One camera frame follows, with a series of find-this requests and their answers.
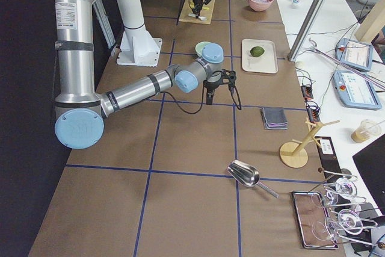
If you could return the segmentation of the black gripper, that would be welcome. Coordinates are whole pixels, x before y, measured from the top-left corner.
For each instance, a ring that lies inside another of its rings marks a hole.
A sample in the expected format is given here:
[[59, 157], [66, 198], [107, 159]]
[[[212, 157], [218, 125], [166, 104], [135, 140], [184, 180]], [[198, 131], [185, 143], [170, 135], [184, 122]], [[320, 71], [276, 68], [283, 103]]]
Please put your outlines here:
[[192, 0], [194, 4], [194, 15], [198, 19], [200, 16], [200, 10], [204, 5], [209, 4], [212, 0]]
[[209, 80], [203, 81], [206, 89], [206, 104], [212, 105], [214, 90], [220, 85], [228, 85], [230, 91], [234, 91], [236, 85], [236, 72], [234, 70], [221, 69], [213, 72]]

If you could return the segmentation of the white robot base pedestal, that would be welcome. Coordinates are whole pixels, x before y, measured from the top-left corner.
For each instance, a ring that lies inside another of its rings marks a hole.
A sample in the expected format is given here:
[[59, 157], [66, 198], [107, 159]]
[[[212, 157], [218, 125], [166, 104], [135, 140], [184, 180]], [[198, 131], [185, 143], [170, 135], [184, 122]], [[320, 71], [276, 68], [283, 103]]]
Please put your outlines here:
[[124, 33], [120, 44], [119, 65], [149, 66], [158, 64], [162, 40], [153, 38], [144, 23], [140, 0], [117, 0]]

